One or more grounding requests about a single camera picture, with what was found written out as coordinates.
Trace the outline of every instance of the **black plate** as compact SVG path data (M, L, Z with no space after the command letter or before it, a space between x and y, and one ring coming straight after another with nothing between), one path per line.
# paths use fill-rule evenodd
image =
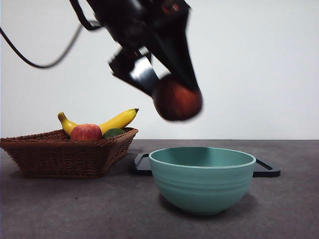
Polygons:
M152 175L148 153L140 153L131 164L130 171L134 174ZM280 170L268 162L256 159L253 177L278 177Z

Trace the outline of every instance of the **white wall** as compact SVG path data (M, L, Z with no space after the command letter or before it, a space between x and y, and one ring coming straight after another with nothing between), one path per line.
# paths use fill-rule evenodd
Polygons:
M26 65L1 40L1 136L60 128L59 111L99 124L140 108L130 125L139 139L319 139L319 1L187 2L190 53L204 96L198 117L161 119L147 95L111 75L107 62L119 45L108 32L83 30L51 70ZM1 1L1 27L37 63L55 59L77 25L68 0Z

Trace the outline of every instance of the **banana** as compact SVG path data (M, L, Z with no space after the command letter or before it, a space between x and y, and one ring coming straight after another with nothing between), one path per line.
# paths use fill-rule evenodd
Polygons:
M102 131L102 135L104 135L104 133L111 128L124 128L134 120L138 111L139 109L129 109L123 111L122 113L119 113L117 116L113 117L109 121L100 124L99 127Z
M64 132L68 136L71 135L71 132L74 129L74 127L78 125L77 123L74 123L74 122L68 120L63 112L58 113L58 119L60 120L60 122L62 124L62 128L63 128Z

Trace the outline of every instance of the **brown woven basket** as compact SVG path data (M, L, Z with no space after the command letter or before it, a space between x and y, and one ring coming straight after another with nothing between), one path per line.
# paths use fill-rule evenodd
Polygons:
M25 177L99 178L125 155L138 130L92 141L68 139L62 129L1 138L3 148Z

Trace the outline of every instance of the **green ceramic bowl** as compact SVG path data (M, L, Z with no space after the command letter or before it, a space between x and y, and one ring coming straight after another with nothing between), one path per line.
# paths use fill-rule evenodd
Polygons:
M247 192L256 158L225 148L177 147L149 155L161 194L180 209L202 215L235 205Z

